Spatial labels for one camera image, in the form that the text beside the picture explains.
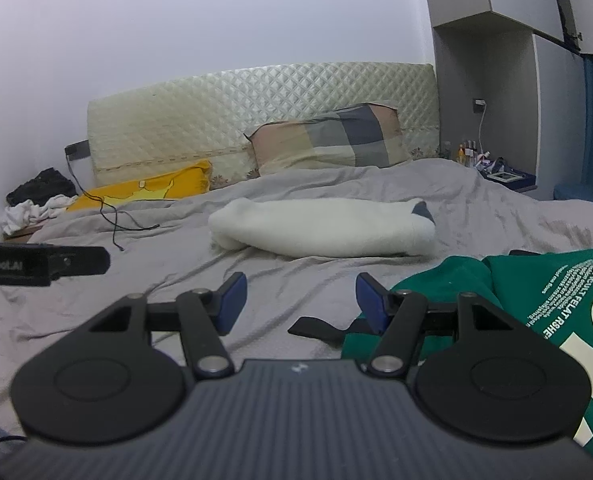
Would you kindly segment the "white blue striped sweater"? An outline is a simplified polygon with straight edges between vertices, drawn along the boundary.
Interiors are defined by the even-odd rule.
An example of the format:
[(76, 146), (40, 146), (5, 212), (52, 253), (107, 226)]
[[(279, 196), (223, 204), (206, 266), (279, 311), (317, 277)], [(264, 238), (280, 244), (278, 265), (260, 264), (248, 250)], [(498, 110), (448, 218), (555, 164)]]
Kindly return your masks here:
[(226, 250), (253, 247), (292, 258), (427, 256), (437, 242), (437, 227), (423, 200), (237, 198), (213, 212), (208, 227)]

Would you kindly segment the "white clothes pile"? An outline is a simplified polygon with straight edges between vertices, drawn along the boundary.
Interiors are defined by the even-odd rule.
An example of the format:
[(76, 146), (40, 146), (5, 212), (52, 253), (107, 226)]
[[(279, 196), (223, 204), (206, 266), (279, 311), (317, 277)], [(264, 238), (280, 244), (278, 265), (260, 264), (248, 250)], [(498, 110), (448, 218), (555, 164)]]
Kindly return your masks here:
[(1, 232), (5, 236), (11, 236), (30, 226), (38, 226), (42, 222), (57, 218), (77, 199), (77, 195), (59, 194), (50, 197), (43, 205), (35, 204), (32, 200), (24, 200), (16, 206), (7, 206), (0, 217)]

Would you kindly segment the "black clothes pile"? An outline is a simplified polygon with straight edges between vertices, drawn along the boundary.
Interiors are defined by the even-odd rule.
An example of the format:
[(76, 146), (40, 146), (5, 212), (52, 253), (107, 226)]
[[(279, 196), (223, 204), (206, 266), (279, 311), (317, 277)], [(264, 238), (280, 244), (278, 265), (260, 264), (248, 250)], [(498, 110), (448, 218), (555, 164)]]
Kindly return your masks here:
[(8, 193), (6, 203), (14, 207), (30, 200), (34, 205), (44, 206), (57, 195), (76, 196), (75, 184), (57, 169), (47, 168)]

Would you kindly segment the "grey bed duvet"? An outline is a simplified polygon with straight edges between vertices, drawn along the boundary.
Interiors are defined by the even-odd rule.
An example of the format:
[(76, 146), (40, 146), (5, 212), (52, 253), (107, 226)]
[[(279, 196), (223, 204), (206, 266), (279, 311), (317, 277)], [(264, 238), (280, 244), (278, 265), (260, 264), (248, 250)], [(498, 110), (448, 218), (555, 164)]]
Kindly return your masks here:
[(593, 248), (593, 203), (535, 200), (455, 162), (421, 159), (283, 171), (183, 200), (138, 200), (121, 208), (118, 226), (90, 209), (67, 212), (34, 239), (102, 246), (111, 266), (47, 288), (0, 287), (0, 427), (12, 434), (18, 368), (126, 295), (165, 302), (241, 272), (249, 299), (225, 341), (231, 357), (327, 359), (330, 348), (290, 337), (288, 326), (302, 315), (351, 322), (357, 274), (393, 285), (449, 256)]

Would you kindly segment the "yellow pillow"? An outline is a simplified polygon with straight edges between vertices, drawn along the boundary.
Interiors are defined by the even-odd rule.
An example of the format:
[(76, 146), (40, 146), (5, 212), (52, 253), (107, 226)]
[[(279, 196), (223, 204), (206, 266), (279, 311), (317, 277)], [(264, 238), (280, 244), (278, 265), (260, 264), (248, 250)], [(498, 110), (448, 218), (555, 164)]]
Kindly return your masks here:
[(115, 207), (135, 200), (180, 200), (208, 192), (211, 175), (211, 162), (201, 159), (177, 171), (94, 188), (88, 194), (102, 198), (103, 203)]

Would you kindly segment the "green garment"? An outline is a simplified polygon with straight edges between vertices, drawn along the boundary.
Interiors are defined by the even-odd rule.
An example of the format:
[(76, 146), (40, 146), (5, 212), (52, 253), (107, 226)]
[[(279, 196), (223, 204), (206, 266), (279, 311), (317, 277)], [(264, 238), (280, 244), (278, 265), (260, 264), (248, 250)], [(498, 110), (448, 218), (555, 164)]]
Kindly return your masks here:
[[(429, 424), (481, 448), (569, 440), (593, 458), (593, 249), (449, 257), (394, 287), (429, 301), (403, 382)], [(379, 344), (361, 313), (344, 358)]]

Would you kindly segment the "small items on bedside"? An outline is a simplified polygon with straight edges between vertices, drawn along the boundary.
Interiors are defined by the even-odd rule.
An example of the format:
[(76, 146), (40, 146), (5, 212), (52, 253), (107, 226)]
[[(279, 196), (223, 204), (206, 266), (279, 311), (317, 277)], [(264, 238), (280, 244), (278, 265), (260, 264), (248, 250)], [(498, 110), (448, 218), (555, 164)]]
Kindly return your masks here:
[(473, 141), (461, 142), (452, 150), (449, 141), (442, 141), (438, 155), (441, 158), (452, 159), (457, 164), (474, 169), (487, 181), (504, 185), (511, 191), (526, 193), (537, 189), (536, 176), (520, 171), (509, 165), (502, 157), (490, 159), (489, 152), (480, 152), (478, 145)]

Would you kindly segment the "plaid beige grey pillow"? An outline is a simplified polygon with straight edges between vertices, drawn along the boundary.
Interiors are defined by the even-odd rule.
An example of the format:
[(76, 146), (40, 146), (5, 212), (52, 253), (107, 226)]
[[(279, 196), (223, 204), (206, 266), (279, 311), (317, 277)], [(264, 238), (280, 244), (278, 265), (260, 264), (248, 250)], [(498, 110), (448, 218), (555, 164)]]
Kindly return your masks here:
[(249, 132), (258, 173), (338, 167), (388, 168), (411, 159), (394, 107), (361, 103)]

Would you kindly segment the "cream quilted headboard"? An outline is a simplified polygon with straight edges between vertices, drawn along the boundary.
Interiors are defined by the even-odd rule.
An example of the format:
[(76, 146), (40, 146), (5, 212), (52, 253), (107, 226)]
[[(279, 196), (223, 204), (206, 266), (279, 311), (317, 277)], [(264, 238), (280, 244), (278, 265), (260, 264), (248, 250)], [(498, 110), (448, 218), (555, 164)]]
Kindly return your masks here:
[(105, 186), (208, 159), (223, 188), (255, 177), (246, 138), (255, 128), (364, 102), (397, 110), (412, 158), (438, 155), (439, 92), (431, 65), (296, 63), (177, 78), (89, 102), (92, 170)]

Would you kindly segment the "grey wardrobe cabinet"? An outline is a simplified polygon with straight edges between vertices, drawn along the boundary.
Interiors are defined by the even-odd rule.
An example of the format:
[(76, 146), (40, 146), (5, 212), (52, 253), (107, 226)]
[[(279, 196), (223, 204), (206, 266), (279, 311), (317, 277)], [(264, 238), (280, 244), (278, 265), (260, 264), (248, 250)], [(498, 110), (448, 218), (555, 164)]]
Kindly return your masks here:
[(584, 55), (593, 55), (593, 0), (427, 0), (440, 99), (440, 144), (478, 145), (534, 174), (529, 195), (581, 181)]

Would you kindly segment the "black wall socket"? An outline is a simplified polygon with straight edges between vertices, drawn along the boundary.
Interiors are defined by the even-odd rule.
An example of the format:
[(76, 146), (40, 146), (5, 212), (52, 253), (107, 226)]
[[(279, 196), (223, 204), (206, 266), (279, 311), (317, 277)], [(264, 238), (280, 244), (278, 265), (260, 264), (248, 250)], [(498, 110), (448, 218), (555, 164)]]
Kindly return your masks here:
[(74, 160), (81, 160), (90, 156), (90, 145), (87, 140), (78, 141), (75, 143), (68, 144), (64, 148), (65, 158), (69, 162)]

